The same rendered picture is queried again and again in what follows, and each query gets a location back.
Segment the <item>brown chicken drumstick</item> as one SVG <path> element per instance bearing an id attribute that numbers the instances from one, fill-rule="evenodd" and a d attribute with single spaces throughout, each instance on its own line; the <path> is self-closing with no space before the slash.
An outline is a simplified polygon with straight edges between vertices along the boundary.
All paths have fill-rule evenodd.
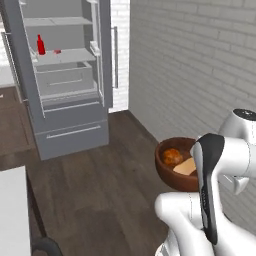
<path id="1" fill-rule="evenodd" d="M 166 165 L 178 165 L 183 161 L 183 156 L 179 150 L 170 148 L 163 152 L 163 161 Z"/>

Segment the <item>brown wooden bowl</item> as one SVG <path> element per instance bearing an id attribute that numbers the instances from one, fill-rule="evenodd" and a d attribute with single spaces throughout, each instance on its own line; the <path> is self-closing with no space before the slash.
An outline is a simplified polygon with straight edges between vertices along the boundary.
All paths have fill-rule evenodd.
<path id="1" fill-rule="evenodd" d="M 178 150 L 182 156 L 182 161 L 188 160 L 190 150 L 195 144 L 193 138 L 173 137 L 160 142 L 155 149 L 155 167 L 161 180 L 177 191 L 181 192 L 197 192 L 198 177 L 197 171 L 193 170 L 190 174 L 181 174 L 174 171 L 174 165 L 166 165 L 164 163 L 164 152 L 169 149 Z"/>

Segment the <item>grey fridge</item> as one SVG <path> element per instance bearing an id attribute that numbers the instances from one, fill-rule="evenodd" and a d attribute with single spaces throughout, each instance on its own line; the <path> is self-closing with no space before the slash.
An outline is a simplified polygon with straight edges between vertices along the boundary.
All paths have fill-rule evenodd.
<path id="1" fill-rule="evenodd" d="M 110 0 L 0 0 L 0 16 L 40 158 L 108 144 Z"/>

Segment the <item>grey fridge door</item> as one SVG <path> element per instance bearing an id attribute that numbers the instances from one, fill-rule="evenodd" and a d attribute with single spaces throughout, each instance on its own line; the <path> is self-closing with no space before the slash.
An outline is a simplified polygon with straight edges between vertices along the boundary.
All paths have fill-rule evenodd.
<path id="1" fill-rule="evenodd" d="M 24 97 L 34 119 L 43 119 L 34 66 L 24 27 L 19 0 L 0 0 L 0 14 L 7 34 L 13 64 Z"/>
<path id="2" fill-rule="evenodd" d="M 98 91 L 102 105 L 113 106 L 110 0 L 87 0 L 91 4 L 93 39 L 90 50 L 96 57 Z"/>

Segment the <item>grey fridge shelf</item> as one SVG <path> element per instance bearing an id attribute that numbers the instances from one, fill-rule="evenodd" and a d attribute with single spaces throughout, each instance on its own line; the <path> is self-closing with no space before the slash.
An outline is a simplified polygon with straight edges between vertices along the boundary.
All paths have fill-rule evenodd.
<path id="1" fill-rule="evenodd" d="M 66 25 L 91 25 L 92 22 L 84 17 L 49 17 L 25 18 L 26 27 L 66 26 Z"/>
<path id="2" fill-rule="evenodd" d="M 34 64 L 36 66 L 94 61 L 96 57 L 90 53 L 86 48 L 79 49 L 66 49 L 62 50 L 59 54 L 53 51 L 47 51 L 45 55 L 38 55 Z"/>

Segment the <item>grey freezer drawer front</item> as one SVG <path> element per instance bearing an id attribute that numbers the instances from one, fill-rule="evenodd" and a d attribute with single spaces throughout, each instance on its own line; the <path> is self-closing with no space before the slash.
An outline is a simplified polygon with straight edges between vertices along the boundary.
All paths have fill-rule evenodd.
<path id="1" fill-rule="evenodd" d="M 50 106 L 62 107 L 76 104 L 95 102 L 97 100 L 73 102 L 68 105 Z M 99 122 L 107 119 L 107 109 L 101 105 L 92 105 L 86 107 L 72 108 L 61 111 L 45 113 L 45 119 L 38 125 L 37 132 L 53 131 L 69 127 L 75 127 L 83 124 Z"/>
<path id="2" fill-rule="evenodd" d="M 53 139 L 46 139 L 46 135 L 70 132 L 100 125 L 97 130 L 87 131 L 79 134 L 68 135 Z M 86 125 L 79 125 L 67 129 L 48 131 L 35 136 L 38 152 L 42 160 L 56 158 L 95 147 L 107 145 L 109 143 L 108 121 L 100 121 Z"/>

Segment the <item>grey crisper drawer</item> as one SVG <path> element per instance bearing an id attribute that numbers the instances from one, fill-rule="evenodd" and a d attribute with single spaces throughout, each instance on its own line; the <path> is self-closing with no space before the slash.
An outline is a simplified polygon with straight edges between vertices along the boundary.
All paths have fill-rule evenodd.
<path id="1" fill-rule="evenodd" d="M 87 62 L 72 62 L 36 67 L 40 95 L 49 98 L 94 88 L 92 67 Z"/>

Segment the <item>brown wooden cupboard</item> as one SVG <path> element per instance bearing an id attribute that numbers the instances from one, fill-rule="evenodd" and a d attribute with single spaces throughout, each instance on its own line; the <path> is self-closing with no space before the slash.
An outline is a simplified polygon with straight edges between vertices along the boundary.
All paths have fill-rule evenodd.
<path id="1" fill-rule="evenodd" d="M 14 87 L 0 88 L 0 156 L 35 147 L 25 105 Z"/>

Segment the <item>red bottle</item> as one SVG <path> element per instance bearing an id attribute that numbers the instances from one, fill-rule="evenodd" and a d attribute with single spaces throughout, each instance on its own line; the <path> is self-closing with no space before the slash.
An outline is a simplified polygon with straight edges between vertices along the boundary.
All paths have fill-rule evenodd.
<path id="1" fill-rule="evenodd" d="M 41 39 L 40 34 L 37 35 L 37 49 L 38 49 L 39 55 L 45 55 L 46 54 L 44 42 Z"/>

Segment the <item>white counter cabinet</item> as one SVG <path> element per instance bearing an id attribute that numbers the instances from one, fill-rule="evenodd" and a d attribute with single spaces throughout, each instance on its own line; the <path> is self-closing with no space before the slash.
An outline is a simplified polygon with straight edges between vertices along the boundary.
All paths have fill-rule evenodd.
<path id="1" fill-rule="evenodd" d="M 24 166 L 0 171 L 0 256 L 31 256 Z"/>

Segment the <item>dark round object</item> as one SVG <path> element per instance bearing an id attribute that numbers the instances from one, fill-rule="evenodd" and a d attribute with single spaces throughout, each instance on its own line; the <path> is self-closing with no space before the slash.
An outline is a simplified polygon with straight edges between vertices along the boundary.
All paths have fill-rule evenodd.
<path id="1" fill-rule="evenodd" d="M 32 240 L 31 252 L 43 251 L 47 256 L 63 256 L 59 245 L 49 237 L 38 237 Z"/>

